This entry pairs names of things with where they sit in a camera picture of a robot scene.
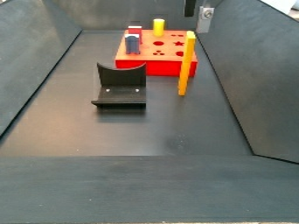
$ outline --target red base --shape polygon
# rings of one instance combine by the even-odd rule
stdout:
[[[127,54],[126,40],[117,54],[117,68],[131,68],[146,63],[149,75],[179,76],[183,60],[183,42],[187,31],[165,31],[163,37],[154,36],[154,31],[143,31],[141,54]],[[198,66],[197,55],[193,55],[190,76],[195,75]]]

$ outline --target black part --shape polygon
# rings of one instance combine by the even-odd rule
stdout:
[[[102,88],[98,100],[91,103],[105,105],[146,105],[146,63],[129,69],[114,69],[98,63]]]
[[[194,10],[195,10],[195,4],[197,4],[197,0],[185,0],[185,16],[193,17],[194,16]]]

